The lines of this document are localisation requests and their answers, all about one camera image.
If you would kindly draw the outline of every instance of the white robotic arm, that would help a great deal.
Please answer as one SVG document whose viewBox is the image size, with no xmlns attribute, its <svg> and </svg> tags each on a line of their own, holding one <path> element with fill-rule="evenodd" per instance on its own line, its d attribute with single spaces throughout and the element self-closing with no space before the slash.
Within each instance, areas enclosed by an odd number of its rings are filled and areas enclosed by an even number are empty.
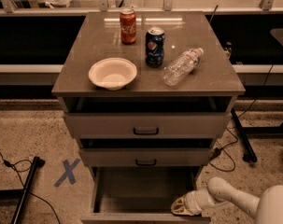
<svg viewBox="0 0 283 224">
<path fill-rule="evenodd" d="M 273 186 L 257 198 L 235 189 L 220 177 L 211 178 L 206 188 L 188 192 L 176 199 L 171 209 L 175 215 L 193 216 L 227 202 L 255 219 L 256 224 L 283 224 L 283 186 Z"/>
</svg>

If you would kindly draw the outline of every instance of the speckled floor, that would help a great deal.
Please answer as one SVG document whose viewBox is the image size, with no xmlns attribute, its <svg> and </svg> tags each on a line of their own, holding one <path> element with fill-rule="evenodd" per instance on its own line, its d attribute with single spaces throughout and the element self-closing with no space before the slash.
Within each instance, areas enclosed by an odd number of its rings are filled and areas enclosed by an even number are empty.
<svg viewBox="0 0 283 224">
<path fill-rule="evenodd" d="M 238 101 L 235 104 L 237 114 L 246 110 L 251 101 Z M 244 125 L 279 125 L 283 120 L 283 102 L 280 105 L 257 101 L 240 119 Z M 231 121 L 229 130 L 237 135 Z M 226 131 L 217 146 L 232 142 L 235 138 Z M 249 164 L 242 160 L 244 149 L 240 141 L 225 150 L 235 162 L 235 170 L 222 172 L 208 164 L 197 180 L 198 188 L 204 187 L 213 176 L 228 180 L 243 191 L 260 196 L 267 188 L 283 184 L 283 138 L 250 137 L 258 161 Z M 56 101 L 0 101 L 0 152 L 5 160 L 15 163 L 20 160 L 32 160 L 39 156 L 46 163 L 38 169 L 35 176 L 33 194 L 47 200 L 56 211 L 61 223 L 81 223 L 80 217 L 90 211 L 93 181 L 82 161 L 78 161 L 78 146 L 68 133 L 63 120 L 63 111 Z M 64 163 L 72 169 L 73 184 L 69 179 L 61 179 Z M 225 170 L 233 168 L 232 160 L 222 153 L 212 163 Z M 17 165 L 19 170 L 28 167 L 23 162 Z M 27 172 L 21 173 L 25 180 Z M 16 173 L 7 168 L 0 156 L 0 189 L 20 189 L 21 182 Z M 7 206 L 0 203 L 0 224 L 10 223 L 15 203 Z M 203 212 L 212 219 L 212 224 L 254 223 L 246 214 L 232 204 Z M 50 207 L 37 197 L 30 195 L 21 223 L 58 223 Z"/>
</svg>

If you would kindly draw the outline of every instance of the closed drawer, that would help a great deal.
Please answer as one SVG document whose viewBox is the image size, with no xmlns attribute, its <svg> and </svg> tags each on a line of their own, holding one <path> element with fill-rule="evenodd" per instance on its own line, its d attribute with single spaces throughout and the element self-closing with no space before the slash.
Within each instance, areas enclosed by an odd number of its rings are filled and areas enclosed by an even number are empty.
<svg viewBox="0 0 283 224">
<path fill-rule="evenodd" d="M 74 138 L 218 138 L 230 113 L 67 114 Z"/>
<path fill-rule="evenodd" d="M 79 155 L 85 165 L 101 166 L 201 166 L 209 162 L 211 140 L 100 139 L 92 140 Z"/>
<path fill-rule="evenodd" d="M 209 217 L 176 217 L 173 201 L 193 190 L 189 167 L 99 168 L 91 213 L 83 223 L 207 224 Z"/>
</svg>

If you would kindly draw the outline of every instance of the soda can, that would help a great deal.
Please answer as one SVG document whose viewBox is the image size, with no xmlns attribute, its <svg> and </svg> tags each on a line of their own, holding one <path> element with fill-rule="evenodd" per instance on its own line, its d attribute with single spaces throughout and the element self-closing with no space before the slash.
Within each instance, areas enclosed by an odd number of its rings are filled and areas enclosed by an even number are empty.
<svg viewBox="0 0 283 224">
<path fill-rule="evenodd" d="M 146 63 L 149 67 L 158 68 L 163 64 L 163 42 L 165 33 L 159 27 L 151 27 L 146 34 Z"/>
<path fill-rule="evenodd" d="M 136 40 L 135 13 L 130 8 L 125 8 L 120 13 L 121 42 L 133 44 Z"/>
</svg>

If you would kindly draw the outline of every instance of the bowl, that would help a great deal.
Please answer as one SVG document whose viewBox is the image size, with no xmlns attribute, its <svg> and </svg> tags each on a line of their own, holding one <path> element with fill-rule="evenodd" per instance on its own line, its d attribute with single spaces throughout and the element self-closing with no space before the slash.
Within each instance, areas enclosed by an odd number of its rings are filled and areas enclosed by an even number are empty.
<svg viewBox="0 0 283 224">
<path fill-rule="evenodd" d="M 89 80 L 98 87 L 119 90 L 134 80 L 137 69 L 122 58 L 107 58 L 95 63 L 89 71 Z"/>
</svg>

